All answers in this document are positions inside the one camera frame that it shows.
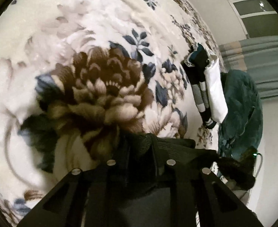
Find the black small garment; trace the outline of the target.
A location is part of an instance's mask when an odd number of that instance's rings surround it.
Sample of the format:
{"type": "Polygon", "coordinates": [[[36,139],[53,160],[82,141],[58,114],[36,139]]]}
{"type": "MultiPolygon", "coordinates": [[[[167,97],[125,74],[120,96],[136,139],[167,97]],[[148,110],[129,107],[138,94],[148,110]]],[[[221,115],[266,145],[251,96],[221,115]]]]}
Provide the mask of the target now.
{"type": "Polygon", "coordinates": [[[170,186],[165,176],[169,159],[183,165],[196,159],[210,170],[216,163],[225,177],[245,190],[255,183],[244,165],[219,156],[215,150],[195,149],[189,139],[125,133],[119,138],[114,158],[128,163],[126,200],[120,208],[128,226],[170,226],[170,186]]]}

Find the dark green blanket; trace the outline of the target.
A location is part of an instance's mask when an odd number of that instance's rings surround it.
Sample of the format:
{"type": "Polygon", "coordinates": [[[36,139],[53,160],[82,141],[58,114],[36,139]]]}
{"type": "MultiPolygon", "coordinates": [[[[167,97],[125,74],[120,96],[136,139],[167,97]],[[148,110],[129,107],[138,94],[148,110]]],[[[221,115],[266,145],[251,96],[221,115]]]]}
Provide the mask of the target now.
{"type": "Polygon", "coordinates": [[[222,74],[228,113],[218,132],[218,153],[243,160],[257,151],[263,134],[263,109],[255,82],[241,70],[222,74]]]}

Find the floral plush blanket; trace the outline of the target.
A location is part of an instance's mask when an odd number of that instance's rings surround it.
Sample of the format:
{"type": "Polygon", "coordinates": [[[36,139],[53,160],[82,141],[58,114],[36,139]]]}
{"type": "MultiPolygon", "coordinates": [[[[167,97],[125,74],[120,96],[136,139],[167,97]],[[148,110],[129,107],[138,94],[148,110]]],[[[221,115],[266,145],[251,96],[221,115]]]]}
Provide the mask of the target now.
{"type": "Polygon", "coordinates": [[[17,226],[123,131],[218,149],[182,61],[213,35],[188,0],[0,2],[0,219],[17,226]]]}

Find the black striped folded garment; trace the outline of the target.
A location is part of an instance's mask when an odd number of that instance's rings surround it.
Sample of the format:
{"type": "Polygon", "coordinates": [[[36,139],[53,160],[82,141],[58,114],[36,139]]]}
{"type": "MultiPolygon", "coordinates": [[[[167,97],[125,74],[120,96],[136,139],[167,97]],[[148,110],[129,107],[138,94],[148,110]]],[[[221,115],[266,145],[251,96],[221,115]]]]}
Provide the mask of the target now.
{"type": "Polygon", "coordinates": [[[213,129],[216,121],[213,120],[209,104],[206,78],[204,70],[209,63],[207,51],[201,44],[191,46],[189,54],[181,65],[190,82],[196,107],[201,115],[202,124],[207,129],[213,129]]]}

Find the grey-green striped curtain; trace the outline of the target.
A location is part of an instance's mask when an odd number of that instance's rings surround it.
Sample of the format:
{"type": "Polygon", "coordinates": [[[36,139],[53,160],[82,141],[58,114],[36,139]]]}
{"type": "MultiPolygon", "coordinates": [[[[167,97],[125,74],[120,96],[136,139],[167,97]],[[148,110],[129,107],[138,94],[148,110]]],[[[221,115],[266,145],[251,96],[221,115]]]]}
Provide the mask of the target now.
{"type": "Polygon", "coordinates": [[[278,99],[278,35],[220,45],[226,70],[247,72],[263,100],[278,99]]]}

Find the window with metal grille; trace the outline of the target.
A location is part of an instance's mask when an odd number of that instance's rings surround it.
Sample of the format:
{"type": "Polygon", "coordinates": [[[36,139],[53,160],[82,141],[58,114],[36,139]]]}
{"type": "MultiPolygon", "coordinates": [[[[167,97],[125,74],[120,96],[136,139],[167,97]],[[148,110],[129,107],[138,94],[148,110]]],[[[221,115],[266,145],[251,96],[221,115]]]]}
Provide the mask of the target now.
{"type": "Polygon", "coordinates": [[[227,0],[247,38],[278,35],[278,13],[267,0],[227,0]]]}

